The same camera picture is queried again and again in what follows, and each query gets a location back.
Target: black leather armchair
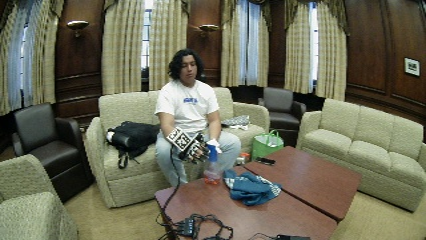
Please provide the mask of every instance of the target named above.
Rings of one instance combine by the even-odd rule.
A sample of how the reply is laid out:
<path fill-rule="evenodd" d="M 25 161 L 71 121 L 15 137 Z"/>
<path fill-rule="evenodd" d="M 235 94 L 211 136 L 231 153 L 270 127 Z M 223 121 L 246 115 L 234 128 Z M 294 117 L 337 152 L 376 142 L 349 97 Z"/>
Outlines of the black leather armchair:
<path fill-rule="evenodd" d="M 93 183 L 77 121 L 54 118 L 49 103 L 15 111 L 13 117 L 14 155 L 31 154 L 39 160 L 57 195 L 65 202 Z"/>
<path fill-rule="evenodd" d="M 280 88 L 263 88 L 263 98 L 258 104 L 266 107 L 270 118 L 270 130 L 276 130 L 283 143 L 295 147 L 298 129 L 306 106 L 292 100 L 292 92 Z"/>

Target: red liquid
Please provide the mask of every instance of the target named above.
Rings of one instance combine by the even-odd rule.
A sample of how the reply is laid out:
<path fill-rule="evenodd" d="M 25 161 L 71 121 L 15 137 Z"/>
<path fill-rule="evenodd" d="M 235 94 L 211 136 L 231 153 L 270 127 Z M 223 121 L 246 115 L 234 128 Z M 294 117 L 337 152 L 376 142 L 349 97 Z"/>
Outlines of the red liquid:
<path fill-rule="evenodd" d="M 216 185 L 220 182 L 220 176 L 216 174 L 211 174 L 211 172 L 204 171 L 203 172 L 203 182 L 206 184 Z"/>

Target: man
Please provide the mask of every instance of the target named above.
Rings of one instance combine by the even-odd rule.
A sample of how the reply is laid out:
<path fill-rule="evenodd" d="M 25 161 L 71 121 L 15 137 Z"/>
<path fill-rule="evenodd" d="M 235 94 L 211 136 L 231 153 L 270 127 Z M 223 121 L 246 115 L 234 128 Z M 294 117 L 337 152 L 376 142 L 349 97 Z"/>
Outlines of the man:
<path fill-rule="evenodd" d="M 218 103 L 212 88 L 198 81 L 203 64 L 191 49 L 179 50 L 168 64 L 171 81 L 162 87 L 154 114 L 159 119 L 160 131 L 156 136 L 155 158 L 160 171 L 171 186 L 178 180 L 186 183 L 186 173 L 180 152 L 166 139 L 175 127 L 194 137 L 202 133 L 204 141 L 215 145 L 220 170 L 230 169 L 240 151 L 240 142 L 235 135 L 222 132 Z M 196 158 L 200 150 L 186 158 Z"/>

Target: wall sconce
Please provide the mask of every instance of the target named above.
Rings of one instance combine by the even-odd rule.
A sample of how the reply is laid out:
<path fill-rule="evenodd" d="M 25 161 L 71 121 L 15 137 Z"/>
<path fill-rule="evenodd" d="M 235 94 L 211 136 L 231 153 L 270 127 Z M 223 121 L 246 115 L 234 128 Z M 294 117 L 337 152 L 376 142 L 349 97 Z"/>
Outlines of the wall sconce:
<path fill-rule="evenodd" d="M 70 21 L 66 23 L 66 27 L 75 32 L 75 37 L 79 37 L 79 31 L 89 26 L 89 22 L 86 21 Z"/>
<path fill-rule="evenodd" d="M 214 32 L 218 30 L 218 26 L 211 24 L 200 25 L 198 28 L 200 30 L 200 33 L 199 33 L 200 37 L 206 37 L 210 32 Z"/>

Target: beige sofa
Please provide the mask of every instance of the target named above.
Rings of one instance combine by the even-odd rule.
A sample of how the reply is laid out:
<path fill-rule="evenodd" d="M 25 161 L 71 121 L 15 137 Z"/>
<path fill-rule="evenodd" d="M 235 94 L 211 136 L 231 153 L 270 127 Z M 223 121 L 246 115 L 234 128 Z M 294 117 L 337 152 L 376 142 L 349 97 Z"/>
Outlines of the beige sofa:
<path fill-rule="evenodd" d="M 264 107 L 232 102 L 227 88 L 214 88 L 220 119 L 248 115 L 248 130 L 223 129 L 240 139 L 242 152 L 251 151 L 251 141 L 256 134 L 268 129 L 268 113 Z M 154 197 L 155 191 L 167 188 L 154 159 L 154 144 L 134 161 L 128 161 L 124 169 L 118 169 L 118 152 L 105 142 L 107 128 L 115 127 L 122 121 L 158 124 L 154 116 L 158 91 L 132 92 L 106 95 L 99 98 L 99 117 L 93 118 L 86 131 L 86 153 L 101 196 L 107 207 L 124 206 Z M 187 180 L 200 177 L 203 165 L 184 164 Z"/>
<path fill-rule="evenodd" d="M 296 148 L 361 174 L 359 191 L 415 211 L 426 189 L 420 124 L 364 106 L 324 100 L 303 115 Z"/>
<path fill-rule="evenodd" d="M 0 162 L 0 239 L 78 239 L 77 225 L 33 155 Z"/>

